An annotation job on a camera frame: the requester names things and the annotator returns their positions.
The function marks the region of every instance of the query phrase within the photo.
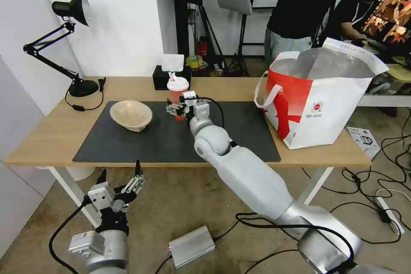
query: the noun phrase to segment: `white table leg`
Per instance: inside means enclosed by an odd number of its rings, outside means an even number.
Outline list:
[[[78,206],[83,202],[83,191],[78,187],[76,181],[70,175],[68,170],[64,167],[47,167],[53,176],[57,179],[60,185],[64,188],[67,194],[73,199],[74,203]],[[91,222],[94,227],[100,226],[101,218],[100,213],[97,212],[92,205],[87,205],[82,209],[84,215]]]
[[[325,170],[317,170],[314,176],[310,179],[308,186],[298,198],[298,201],[309,205],[333,169],[334,167],[328,167]]]

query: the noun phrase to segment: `shopping bag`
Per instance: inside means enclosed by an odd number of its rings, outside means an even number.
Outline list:
[[[289,149],[333,144],[372,78],[387,70],[372,53],[326,39],[322,48],[280,53],[259,80],[254,102]]]

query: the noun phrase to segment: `beige bowl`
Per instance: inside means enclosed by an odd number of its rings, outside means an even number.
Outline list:
[[[150,124],[153,112],[141,102],[120,101],[111,106],[110,116],[126,129],[140,132]]]

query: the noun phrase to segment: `lamp base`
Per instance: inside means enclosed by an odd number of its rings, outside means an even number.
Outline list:
[[[73,84],[68,89],[71,96],[84,97],[98,91],[98,84],[92,80],[74,80]]]

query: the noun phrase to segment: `monitor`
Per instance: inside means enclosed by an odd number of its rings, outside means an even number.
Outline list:
[[[411,0],[381,0],[363,31],[388,50],[411,51]]]

